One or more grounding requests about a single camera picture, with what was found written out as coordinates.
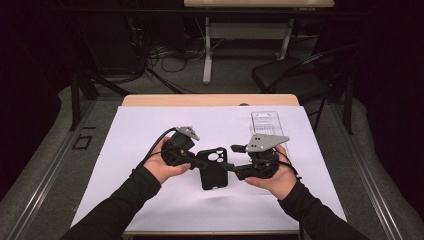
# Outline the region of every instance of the table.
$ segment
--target table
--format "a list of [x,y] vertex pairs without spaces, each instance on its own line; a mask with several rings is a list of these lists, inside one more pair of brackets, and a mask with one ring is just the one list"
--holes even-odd
[[[201,138],[195,142],[193,152],[225,147],[228,161],[241,165],[248,160],[245,154],[232,153],[228,146],[250,140],[252,111],[278,112],[283,131],[291,138],[285,147],[303,175],[302,181],[345,219],[307,115],[294,95],[129,95],[118,109],[72,224],[125,181],[150,144],[166,130],[159,126],[192,124]],[[309,151],[304,151],[305,144]],[[227,187],[209,191],[202,190],[197,169],[169,179],[137,213],[125,234],[298,232],[297,222],[284,214],[269,192],[238,181],[235,174],[229,173],[228,177]]]
[[[333,0],[184,0],[186,7],[195,8],[322,8],[333,7]],[[283,39],[277,60],[284,59],[293,28],[293,19],[286,23],[205,23],[205,67],[203,84],[211,83],[211,38]]]

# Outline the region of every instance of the gray carpet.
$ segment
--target gray carpet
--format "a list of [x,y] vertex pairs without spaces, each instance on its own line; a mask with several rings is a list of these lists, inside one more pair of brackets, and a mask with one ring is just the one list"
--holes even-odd
[[[310,51],[310,44],[303,42],[292,46],[292,55],[304,56]],[[166,72],[157,64],[154,69],[162,77],[178,83],[186,89],[199,93],[257,93],[258,89],[250,78],[253,66],[272,61],[279,45],[260,41],[221,43],[214,50],[212,84],[202,84],[203,61],[187,61],[182,71]],[[166,70],[175,70],[183,66],[181,59],[169,58],[164,64]],[[171,93],[156,79],[143,76],[137,81],[122,84],[133,93],[159,94]],[[14,187],[0,204],[0,239],[6,239],[13,226],[19,220],[31,195],[61,152],[66,139],[71,139],[69,150],[63,156],[63,165],[59,166],[54,183],[47,189],[47,195],[41,199],[33,218],[28,220],[28,228],[22,230],[22,239],[58,239],[70,226],[91,171],[101,150],[110,124],[121,104],[122,98],[105,87],[98,86],[101,98],[96,102],[86,102],[86,118],[73,137],[68,136],[70,127],[70,93],[65,89],[61,93],[62,111],[55,126],[45,138],[27,168],[21,174]],[[316,103],[306,109],[316,108]],[[338,116],[330,106],[326,106],[316,134],[319,146],[335,185],[337,194],[347,219],[355,228],[370,239],[388,239],[373,203],[364,188],[358,174],[349,144],[337,127]],[[354,139],[369,164],[370,170],[382,192],[393,218],[398,224],[404,239],[423,239],[424,227],[416,212],[399,194],[390,177],[385,173],[373,151],[373,142],[366,122],[366,110],[355,101],[353,109]]]

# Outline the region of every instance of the dark background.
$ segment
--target dark background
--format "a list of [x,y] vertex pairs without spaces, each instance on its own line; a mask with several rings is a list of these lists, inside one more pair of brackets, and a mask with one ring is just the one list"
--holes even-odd
[[[99,59],[93,59],[86,39],[68,18],[48,15],[39,1],[0,4],[3,198],[53,125],[61,104],[57,93],[69,86],[74,73],[67,52],[61,48],[63,39],[58,37],[57,27],[67,34],[66,44],[72,46],[85,66],[97,71]],[[360,41],[365,57],[359,63],[354,95],[367,108],[382,165],[423,218],[424,131],[420,116],[424,115],[424,5],[419,0],[338,0],[336,8],[372,9],[372,16],[366,27],[354,20],[326,21],[316,51]],[[110,31],[122,31],[118,26],[125,25],[122,18],[105,21],[116,27]],[[109,62],[110,71],[131,73],[137,68],[137,54],[128,39],[102,42],[102,47],[111,48],[110,54],[124,51],[133,58],[124,66]]]

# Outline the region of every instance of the black plastic part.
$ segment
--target black plastic part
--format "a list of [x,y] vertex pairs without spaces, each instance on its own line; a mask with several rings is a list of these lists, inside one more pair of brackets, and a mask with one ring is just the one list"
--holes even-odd
[[257,166],[253,164],[237,166],[234,168],[237,178],[241,181],[247,177],[271,178],[278,170],[278,164],[261,163]]
[[193,140],[183,133],[176,132],[163,144],[161,156],[169,166],[178,166],[190,163],[190,169],[205,169],[209,161],[196,158],[196,155],[189,150],[194,146]]
[[247,177],[271,178],[274,176],[275,172],[277,172],[279,167],[278,155],[274,149],[268,149],[264,152],[250,152],[248,154],[252,159],[252,164],[233,168],[233,172],[236,173],[239,180],[244,180]]
[[207,167],[200,169],[200,179],[203,190],[222,188],[228,185],[228,172],[222,163],[227,163],[227,150],[216,148],[197,153],[196,158],[201,162],[207,161]]

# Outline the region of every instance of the black long sleeve shirt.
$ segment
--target black long sleeve shirt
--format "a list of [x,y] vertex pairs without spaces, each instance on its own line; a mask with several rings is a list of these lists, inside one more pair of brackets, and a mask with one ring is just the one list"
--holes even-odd
[[[61,239],[120,239],[135,214],[158,193],[160,187],[146,168],[133,170],[118,190],[99,203]],[[284,200],[278,202],[289,216],[302,222],[312,239],[367,239],[313,197],[300,182]]]

